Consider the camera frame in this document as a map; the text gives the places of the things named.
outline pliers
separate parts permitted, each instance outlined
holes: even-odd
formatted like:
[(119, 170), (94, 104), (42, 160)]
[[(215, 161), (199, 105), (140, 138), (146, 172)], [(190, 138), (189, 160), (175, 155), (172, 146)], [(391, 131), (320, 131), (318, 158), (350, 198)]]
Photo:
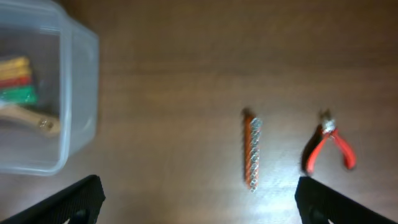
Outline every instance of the pliers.
[(321, 151), (326, 140), (332, 138), (335, 144), (340, 148), (343, 153), (344, 165), (347, 169), (351, 170), (355, 167), (356, 156), (351, 148), (351, 146), (338, 134), (338, 129), (335, 124), (335, 120), (331, 117), (330, 111), (326, 110), (320, 114), (321, 125), (320, 133), (315, 133), (320, 135), (320, 141), (310, 153), (309, 158), (305, 164), (305, 171), (308, 174), (312, 174), (314, 170), (315, 161), (319, 152)]

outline translucent storage box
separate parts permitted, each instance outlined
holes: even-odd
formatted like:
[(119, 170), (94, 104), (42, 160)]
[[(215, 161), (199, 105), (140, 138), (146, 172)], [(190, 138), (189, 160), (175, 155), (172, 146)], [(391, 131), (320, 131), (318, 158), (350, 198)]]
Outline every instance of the translucent storage box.
[(0, 0), (0, 58), (30, 60), (37, 103), (60, 119), (49, 138), (0, 117), (0, 172), (53, 175), (95, 135), (98, 38), (46, 0)]

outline beige wooden handle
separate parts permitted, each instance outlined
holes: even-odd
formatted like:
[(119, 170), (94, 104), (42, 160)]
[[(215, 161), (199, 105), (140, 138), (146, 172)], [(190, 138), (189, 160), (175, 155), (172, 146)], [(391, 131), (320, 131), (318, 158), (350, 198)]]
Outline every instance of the beige wooden handle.
[(5, 105), (0, 108), (0, 118), (11, 118), (22, 123), (28, 124), (32, 128), (38, 129), (46, 136), (59, 134), (61, 130), (60, 120), (46, 114), (36, 113), (17, 105)]

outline wooden table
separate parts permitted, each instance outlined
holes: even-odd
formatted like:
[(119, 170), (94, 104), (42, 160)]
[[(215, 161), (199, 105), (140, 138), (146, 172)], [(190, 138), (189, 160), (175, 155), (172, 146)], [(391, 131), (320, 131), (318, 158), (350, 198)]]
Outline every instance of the wooden table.
[[(314, 178), (398, 221), (398, 2), (67, 0), (100, 37), (96, 139), (53, 177), (0, 175), (6, 218), (98, 174), (98, 223), (300, 223), (300, 155), (330, 108)], [(264, 121), (259, 190), (242, 109)]]

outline metal spiral drill bit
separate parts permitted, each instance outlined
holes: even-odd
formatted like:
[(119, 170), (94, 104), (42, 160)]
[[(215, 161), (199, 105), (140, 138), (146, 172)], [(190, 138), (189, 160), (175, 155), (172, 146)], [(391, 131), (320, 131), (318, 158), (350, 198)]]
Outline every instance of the metal spiral drill bit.
[(262, 121), (253, 115), (245, 117), (245, 179), (251, 192), (255, 192), (259, 182), (259, 140)]

